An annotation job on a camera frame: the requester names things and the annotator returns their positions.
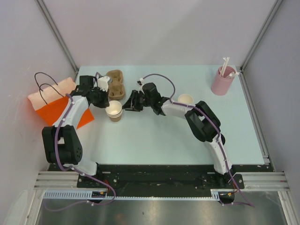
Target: white paper cup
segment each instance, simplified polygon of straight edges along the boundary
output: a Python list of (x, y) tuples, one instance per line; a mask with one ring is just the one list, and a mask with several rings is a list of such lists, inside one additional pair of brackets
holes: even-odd
[(194, 99), (192, 96), (188, 94), (182, 94), (177, 99), (178, 102), (185, 103), (187, 105), (191, 105), (194, 103)]
[(105, 111), (112, 122), (118, 122), (122, 118), (122, 104), (119, 101), (110, 101)]

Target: light blue table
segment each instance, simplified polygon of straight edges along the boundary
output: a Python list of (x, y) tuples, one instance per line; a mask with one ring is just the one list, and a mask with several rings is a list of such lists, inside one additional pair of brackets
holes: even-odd
[[(225, 96), (216, 96), (210, 86), (218, 65), (192, 66), (105, 66), (81, 67), (81, 75), (105, 75), (113, 69), (124, 74), (126, 96), (138, 89), (136, 81), (150, 73), (169, 77), (176, 86), (174, 99), (180, 94), (193, 96), (194, 102), (205, 101), (221, 121), (226, 138), (225, 149), (236, 165), (262, 165), (262, 153), (238, 78)], [(162, 96), (169, 97), (173, 88), (161, 77), (149, 77)], [(207, 165), (213, 159), (206, 146), (192, 134), (186, 120), (157, 116), (150, 107), (142, 112), (124, 111), (119, 123), (113, 123), (104, 109), (90, 107), (95, 120), (77, 130), (83, 153), (101, 164)]]

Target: pink cup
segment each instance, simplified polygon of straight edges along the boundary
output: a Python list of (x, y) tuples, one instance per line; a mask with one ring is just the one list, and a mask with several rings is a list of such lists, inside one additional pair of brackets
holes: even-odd
[(214, 83), (211, 86), (211, 91), (215, 95), (225, 95), (227, 91), (229, 90), (230, 85), (232, 84), (234, 77), (233, 78), (227, 78), (227, 76), (234, 72), (235, 70), (232, 67), (226, 67), (225, 72), (224, 72), (224, 77), (221, 76), (221, 69), (220, 67), (217, 70), (217, 74), (214, 80)]

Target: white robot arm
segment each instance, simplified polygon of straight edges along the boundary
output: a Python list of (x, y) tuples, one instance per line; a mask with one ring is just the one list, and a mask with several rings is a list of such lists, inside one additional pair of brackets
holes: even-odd
[[(227, 159), (226, 151), (223, 146), (225, 143), (224, 136), (221, 135), (220, 137), (222, 138), (220, 147), (217, 141), (218, 134), (215, 128), (206, 119), (201, 119), (203, 115), (201, 115), (197, 110), (171, 103), (169, 98), (161, 97), (154, 83), (143, 84), (139, 91), (133, 90), (129, 100), (124, 104), (123, 109), (140, 112), (143, 110), (144, 106), (150, 106), (153, 109), (153, 112), (157, 115), (171, 115), (187, 120), (194, 136), (199, 141), (206, 143), (209, 147), (214, 159), (215, 171), (221, 175), (228, 172), (221, 147), (224, 151), (228, 168), (231, 169), (232, 163)], [(195, 105), (195, 107), (201, 109), (201, 111), (213, 121), (216, 127), (219, 128), (221, 125), (219, 119), (205, 102), (200, 101)]]
[[(57, 163), (55, 155), (55, 145), (57, 145), (60, 161), (64, 166), (71, 166), (88, 175), (96, 174), (97, 164), (84, 156), (75, 129), (90, 104), (99, 108), (109, 106), (110, 81), (108, 76), (101, 76), (98, 79), (93, 76), (80, 77), (80, 84), (71, 92), (68, 105), (62, 115), (52, 127), (45, 127), (42, 131), (46, 159), (49, 163)], [(55, 139), (56, 129), (59, 129), (57, 139)]]

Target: white straw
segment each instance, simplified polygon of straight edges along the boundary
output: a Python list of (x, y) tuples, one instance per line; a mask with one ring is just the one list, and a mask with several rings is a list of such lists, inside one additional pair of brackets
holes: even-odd
[(222, 70), (221, 70), (221, 76), (222, 77), (224, 77), (224, 73), (225, 73), (225, 70), (226, 70), (226, 67), (227, 67), (227, 65), (228, 65), (228, 62), (229, 62), (229, 57), (226, 57), (226, 58), (223, 58), (224, 60), (225, 60), (225, 63), (224, 63), (224, 65), (223, 65), (223, 67), (222, 67)]

